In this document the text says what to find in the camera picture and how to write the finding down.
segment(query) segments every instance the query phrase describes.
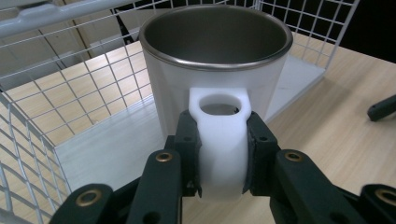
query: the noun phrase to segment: cup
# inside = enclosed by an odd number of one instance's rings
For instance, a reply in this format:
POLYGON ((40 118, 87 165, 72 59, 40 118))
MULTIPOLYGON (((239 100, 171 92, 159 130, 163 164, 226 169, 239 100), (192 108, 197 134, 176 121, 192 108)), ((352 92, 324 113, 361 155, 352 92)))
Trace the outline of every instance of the cup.
POLYGON ((289 28, 258 10, 178 7, 141 27, 148 76, 163 135, 189 109, 202 146, 202 201, 242 194, 248 169, 247 119, 265 117, 292 44, 289 28))

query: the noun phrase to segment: white plastic handle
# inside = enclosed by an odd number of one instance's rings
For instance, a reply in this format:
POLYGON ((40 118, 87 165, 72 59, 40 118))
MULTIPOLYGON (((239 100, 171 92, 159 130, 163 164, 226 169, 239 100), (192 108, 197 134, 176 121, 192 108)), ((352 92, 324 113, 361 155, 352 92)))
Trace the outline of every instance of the white plastic handle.
POLYGON ((191 88, 189 110, 198 125, 202 146, 199 176, 203 202, 227 202, 241 197, 248 170, 248 92, 242 88, 191 88), (207 105, 232 105, 232 115, 210 115, 207 105))

